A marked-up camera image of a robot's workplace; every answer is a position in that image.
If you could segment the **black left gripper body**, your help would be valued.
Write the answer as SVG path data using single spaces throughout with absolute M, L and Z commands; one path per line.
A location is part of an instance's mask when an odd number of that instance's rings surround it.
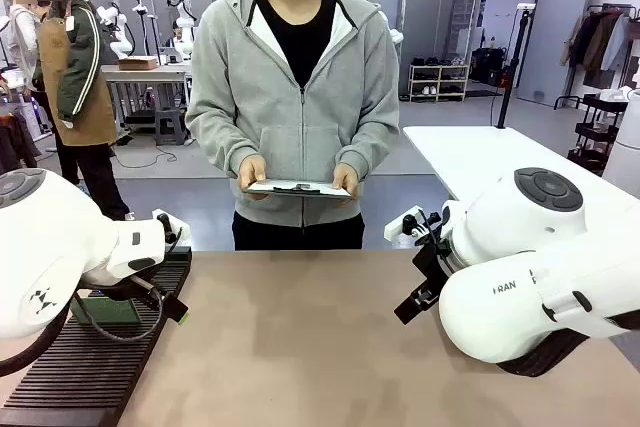
M 136 300 L 144 305 L 162 305 L 164 296 L 156 285 L 138 275 L 121 279 L 114 285 L 98 282 L 88 274 L 83 275 L 83 287 L 92 291 L 100 291 L 111 300 Z

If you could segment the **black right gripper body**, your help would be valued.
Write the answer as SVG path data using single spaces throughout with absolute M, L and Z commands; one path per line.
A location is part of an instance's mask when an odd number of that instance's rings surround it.
M 424 241 L 412 259 L 413 265 L 423 275 L 424 280 L 411 293 L 412 298 L 438 298 L 452 274 L 447 263 L 451 253 L 446 241 L 434 243 Z

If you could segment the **green PCB board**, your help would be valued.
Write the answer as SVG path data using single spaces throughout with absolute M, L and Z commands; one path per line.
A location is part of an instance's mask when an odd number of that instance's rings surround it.
M 81 303 L 79 303 L 76 299 L 72 299 L 70 309 L 73 317 L 81 324 L 91 325 L 91 320 L 82 310 L 82 306 L 100 326 L 138 325 L 140 323 L 137 309 L 130 300 L 116 301 L 108 297 L 88 297 L 81 298 Z

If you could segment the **clipboard with white paper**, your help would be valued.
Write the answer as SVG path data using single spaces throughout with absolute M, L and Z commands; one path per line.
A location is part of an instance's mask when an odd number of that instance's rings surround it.
M 331 183 L 295 181 L 282 179 L 266 179 L 256 181 L 245 189 L 246 193 L 263 195 L 283 195 L 299 197 L 328 197 L 335 199 L 351 199 L 352 196 L 344 188 L 336 189 Z

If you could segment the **person's right forearm grey sleeve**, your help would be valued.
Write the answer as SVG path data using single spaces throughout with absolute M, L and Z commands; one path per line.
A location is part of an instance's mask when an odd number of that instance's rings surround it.
M 257 153 L 256 144 L 237 126 L 235 104 L 226 98 L 193 93 L 187 127 L 208 160 L 229 177 L 240 178 L 242 161 Z

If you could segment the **person's left forearm grey sleeve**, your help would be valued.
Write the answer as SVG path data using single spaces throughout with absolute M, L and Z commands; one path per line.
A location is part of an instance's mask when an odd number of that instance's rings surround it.
M 355 133 L 338 153 L 337 163 L 351 167 L 361 181 L 389 155 L 398 136 L 398 99 L 371 104 L 361 110 Z

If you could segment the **white cylindrical robot base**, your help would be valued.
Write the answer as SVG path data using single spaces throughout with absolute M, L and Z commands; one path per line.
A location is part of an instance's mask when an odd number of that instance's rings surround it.
M 627 109 L 602 178 L 640 199 L 640 89 L 628 94 Z

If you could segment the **black slotted PCB rack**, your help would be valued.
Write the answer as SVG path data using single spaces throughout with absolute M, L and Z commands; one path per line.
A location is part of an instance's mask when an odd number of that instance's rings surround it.
M 178 247 L 145 279 L 178 297 L 191 260 L 192 250 Z M 150 330 L 158 312 L 151 305 L 132 303 L 140 316 L 138 325 L 104 329 L 122 337 Z M 69 318 L 0 406 L 0 427 L 116 427 L 167 320 L 141 341 L 118 343 Z

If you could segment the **person's left hand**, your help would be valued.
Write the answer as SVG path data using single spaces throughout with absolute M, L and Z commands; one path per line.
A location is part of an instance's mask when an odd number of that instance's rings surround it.
M 359 193 L 359 177 L 356 170 L 346 163 L 337 164 L 334 169 L 332 188 L 343 189 L 351 199 L 356 199 Z

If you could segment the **person's right hand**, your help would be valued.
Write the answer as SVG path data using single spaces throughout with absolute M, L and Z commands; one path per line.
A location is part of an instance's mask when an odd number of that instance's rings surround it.
M 256 201 L 265 199 L 267 194 L 251 193 L 249 187 L 256 182 L 262 182 L 266 179 L 265 169 L 266 162 L 259 154 L 245 157 L 239 167 L 237 175 L 239 189 Z

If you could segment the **white table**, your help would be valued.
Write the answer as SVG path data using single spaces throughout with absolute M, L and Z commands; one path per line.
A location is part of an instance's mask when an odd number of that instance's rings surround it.
M 515 129 L 409 126 L 403 132 L 457 200 L 477 198 L 509 171 L 543 167 L 568 178 L 579 188 L 589 228 L 613 224 L 627 211 L 640 213 L 639 199 Z

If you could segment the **grey step stool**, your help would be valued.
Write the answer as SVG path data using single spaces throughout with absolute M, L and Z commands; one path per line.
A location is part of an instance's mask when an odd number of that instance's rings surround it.
M 163 145 L 184 145 L 188 130 L 181 109 L 160 110 L 155 112 L 155 143 Z

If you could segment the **wooden shoe rack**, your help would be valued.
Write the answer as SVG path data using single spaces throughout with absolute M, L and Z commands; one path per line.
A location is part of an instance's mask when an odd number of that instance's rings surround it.
M 407 95 L 410 102 L 463 101 L 470 65 L 461 58 L 414 58 L 409 65 Z

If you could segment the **black luggage cases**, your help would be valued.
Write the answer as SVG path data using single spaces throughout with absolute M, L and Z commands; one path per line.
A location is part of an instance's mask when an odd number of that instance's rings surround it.
M 493 87 L 506 88 L 511 69 L 506 48 L 478 48 L 471 54 L 469 79 Z

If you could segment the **person in grey hoodie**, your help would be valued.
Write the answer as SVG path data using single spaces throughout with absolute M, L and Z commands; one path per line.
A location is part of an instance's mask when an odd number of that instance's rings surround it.
M 236 124 L 264 158 L 266 179 L 332 184 L 361 110 L 399 102 L 396 48 L 380 8 L 367 0 L 216 0 L 201 18 L 191 70 L 191 99 L 235 104 Z M 359 193 L 256 201 L 229 178 L 237 250 L 362 246 Z

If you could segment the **black utility cart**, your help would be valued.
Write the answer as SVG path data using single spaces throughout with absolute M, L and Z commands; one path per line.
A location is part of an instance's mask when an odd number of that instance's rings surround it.
M 584 117 L 575 125 L 575 146 L 567 158 L 584 169 L 601 176 L 627 109 L 626 100 L 602 100 L 599 94 L 585 94 L 579 99 L 585 108 Z

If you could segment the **grey background workbench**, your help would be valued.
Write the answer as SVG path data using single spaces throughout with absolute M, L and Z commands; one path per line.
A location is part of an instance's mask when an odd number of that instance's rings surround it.
M 192 81 L 189 63 L 150 71 L 120 71 L 117 65 L 105 65 L 102 74 L 122 134 L 142 131 L 154 137 L 156 111 L 181 109 L 185 116 Z

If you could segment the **person in brown apron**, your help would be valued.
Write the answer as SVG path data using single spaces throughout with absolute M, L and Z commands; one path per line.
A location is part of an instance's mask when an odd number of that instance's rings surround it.
M 39 29 L 40 71 L 61 139 L 58 154 L 81 174 L 92 200 L 115 221 L 132 220 L 116 184 L 111 96 L 102 75 L 104 42 L 90 0 L 52 0 Z

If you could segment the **cardboard box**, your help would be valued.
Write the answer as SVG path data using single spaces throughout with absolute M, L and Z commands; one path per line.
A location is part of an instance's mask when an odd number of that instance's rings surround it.
M 129 56 L 118 60 L 120 71 L 150 71 L 158 67 L 155 56 Z

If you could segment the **clothes rack with coats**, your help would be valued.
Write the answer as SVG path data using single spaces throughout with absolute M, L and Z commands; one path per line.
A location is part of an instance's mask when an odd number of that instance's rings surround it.
M 567 78 L 553 108 L 568 101 L 578 105 L 582 95 L 573 93 L 578 73 L 582 73 L 588 94 L 610 89 L 616 79 L 622 82 L 636 41 L 632 34 L 636 28 L 640 39 L 640 8 L 632 4 L 589 5 L 564 43 L 560 65 L 568 68 Z

